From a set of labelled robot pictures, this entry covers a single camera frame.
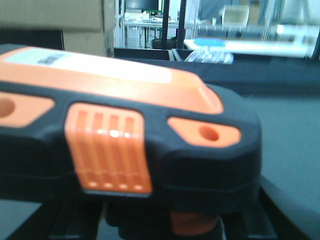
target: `computer monitor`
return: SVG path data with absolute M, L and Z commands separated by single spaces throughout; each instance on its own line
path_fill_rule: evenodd
M 158 0 L 126 0 L 126 9 L 158 10 Z

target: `orange handheld device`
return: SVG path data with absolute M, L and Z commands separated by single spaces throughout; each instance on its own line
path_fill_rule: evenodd
M 261 128 L 195 74 L 0 45 L 0 198 L 227 213 L 254 201 Z

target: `white label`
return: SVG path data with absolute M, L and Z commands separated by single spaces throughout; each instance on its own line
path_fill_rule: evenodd
M 164 67 L 51 49 L 33 48 L 5 59 L 6 63 L 71 70 L 114 79 L 169 83 L 171 71 Z

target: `screw hole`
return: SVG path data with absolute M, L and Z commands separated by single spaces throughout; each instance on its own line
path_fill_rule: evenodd
M 201 126 L 199 128 L 200 135 L 209 141 L 217 141 L 219 139 L 219 134 L 212 127 Z
M 0 118 L 8 117 L 16 108 L 15 102 L 9 98 L 0 98 Z

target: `black pole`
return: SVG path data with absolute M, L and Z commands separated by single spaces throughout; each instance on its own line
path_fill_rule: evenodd
M 184 48 L 186 4 L 187 4 L 187 0 L 181 0 L 180 16 L 179 16 L 179 28 L 178 28 L 178 39 L 177 39 L 177 48 L 178 49 L 183 49 Z
M 319 61 L 320 59 L 320 30 L 319 30 L 318 38 L 316 39 L 316 43 L 315 43 L 315 47 L 314 47 L 314 51 L 311 59 L 314 61 Z
M 164 0 L 163 3 L 163 20 L 162 20 L 162 37 L 161 37 L 161 49 L 167 49 L 168 38 L 168 20 L 169 20 L 169 5 L 170 0 Z

